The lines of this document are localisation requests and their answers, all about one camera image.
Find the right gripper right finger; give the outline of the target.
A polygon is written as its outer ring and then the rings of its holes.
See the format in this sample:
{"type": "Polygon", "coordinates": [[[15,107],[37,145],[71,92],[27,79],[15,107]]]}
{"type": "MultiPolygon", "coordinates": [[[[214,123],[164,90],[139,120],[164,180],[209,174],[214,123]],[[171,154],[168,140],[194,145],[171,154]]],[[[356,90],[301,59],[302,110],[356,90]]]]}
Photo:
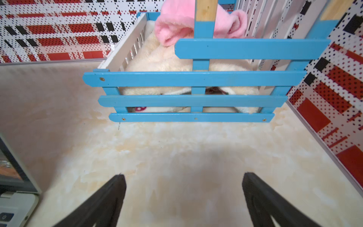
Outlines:
{"type": "Polygon", "coordinates": [[[255,173],[244,174],[242,188],[255,227],[318,227],[255,173]]]}

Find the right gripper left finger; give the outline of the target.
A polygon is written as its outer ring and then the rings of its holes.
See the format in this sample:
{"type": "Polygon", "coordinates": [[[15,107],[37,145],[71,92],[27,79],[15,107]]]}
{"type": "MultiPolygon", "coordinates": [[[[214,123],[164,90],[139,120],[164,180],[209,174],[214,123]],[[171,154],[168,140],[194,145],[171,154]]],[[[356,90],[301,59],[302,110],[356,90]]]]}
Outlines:
{"type": "Polygon", "coordinates": [[[127,184],[115,175],[56,227],[115,227],[123,206],[127,184]]]}

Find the silver laptop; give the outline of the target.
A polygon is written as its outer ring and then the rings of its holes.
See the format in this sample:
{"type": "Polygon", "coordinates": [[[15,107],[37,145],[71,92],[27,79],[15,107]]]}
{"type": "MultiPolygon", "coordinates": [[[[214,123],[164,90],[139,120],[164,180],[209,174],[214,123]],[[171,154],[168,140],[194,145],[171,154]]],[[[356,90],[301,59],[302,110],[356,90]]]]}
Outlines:
{"type": "Polygon", "coordinates": [[[25,165],[1,136],[1,226],[24,227],[41,193],[25,165]]]}

